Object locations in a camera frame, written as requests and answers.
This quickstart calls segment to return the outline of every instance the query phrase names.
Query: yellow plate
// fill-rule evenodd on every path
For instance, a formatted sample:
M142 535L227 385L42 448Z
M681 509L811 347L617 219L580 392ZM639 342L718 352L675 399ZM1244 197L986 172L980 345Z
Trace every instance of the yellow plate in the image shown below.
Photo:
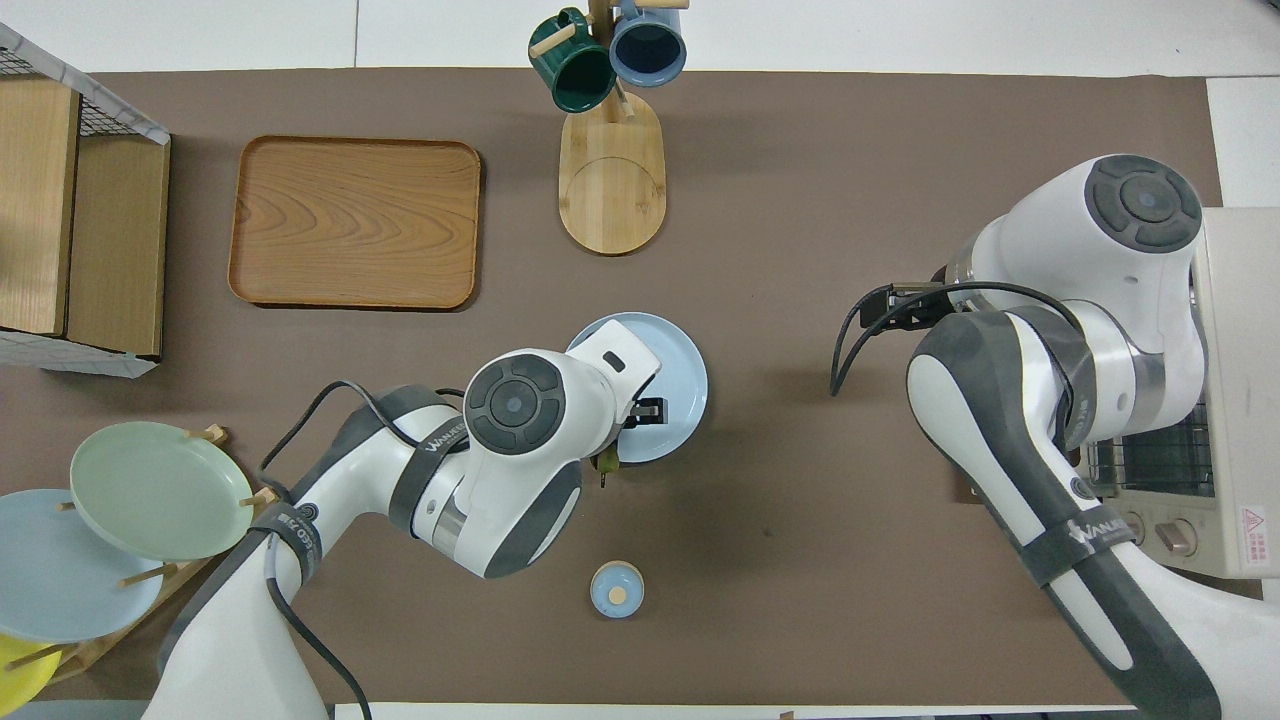
M0 634L0 716L27 705L28 700L44 689L54 676L54 670L58 670L63 653L55 652L14 670L5 670L4 666L45 647L49 647L49 643L19 641Z

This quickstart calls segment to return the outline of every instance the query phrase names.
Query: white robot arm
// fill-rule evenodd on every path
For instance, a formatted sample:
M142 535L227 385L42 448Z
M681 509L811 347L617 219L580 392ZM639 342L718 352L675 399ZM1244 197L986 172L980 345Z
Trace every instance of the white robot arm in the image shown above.
M908 395L1032 578L1152 719L1249 720L1280 708L1280 609L1149 560L1064 456L1087 439L1181 420L1204 357L1190 314L1201 208L1146 158L1068 170L991 223L946 279L1062 301L1075 325L1005 292L957 292L916 348Z
M328 717L265 578L283 601L356 516L385 514L471 573L527 568L577 502L581 460L617 437L658 357L617 320L567 354L521 350L486 364L460 414L407 386L378 400L406 445L364 407L268 509L182 611L161 650L147 720Z

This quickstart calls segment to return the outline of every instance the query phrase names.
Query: oven knob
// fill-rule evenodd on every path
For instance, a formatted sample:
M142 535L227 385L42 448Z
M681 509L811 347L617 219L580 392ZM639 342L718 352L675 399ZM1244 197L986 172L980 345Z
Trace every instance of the oven knob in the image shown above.
M1175 557L1190 557L1196 555L1196 528L1181 518L1172 523L1160 523L1156 525L1156 536L1165 548Z
M1133 510L1128 510L1121 512L1120 516L1124 518L1124 524L1129 525L1133 534L1138 536L1135 541L1138 544L1147 541L1147 524L1142 521L1142 515L1138 515Z

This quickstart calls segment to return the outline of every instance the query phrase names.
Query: warning label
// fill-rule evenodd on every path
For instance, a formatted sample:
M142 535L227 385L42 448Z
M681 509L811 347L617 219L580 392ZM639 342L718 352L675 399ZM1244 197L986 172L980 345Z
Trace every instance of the warning label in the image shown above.
M1260 505L1240 507L1240 525L1244 530L1244 564L1270 565L1271 548L1267 544L1267 511Z

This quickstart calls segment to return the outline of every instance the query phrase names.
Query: brown tray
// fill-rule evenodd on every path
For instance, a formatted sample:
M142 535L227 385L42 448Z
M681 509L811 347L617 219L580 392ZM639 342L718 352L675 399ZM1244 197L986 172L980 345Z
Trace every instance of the brown tray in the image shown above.
M475 287L480 156L428 140L255 138L227 282L259 305L453 309Z

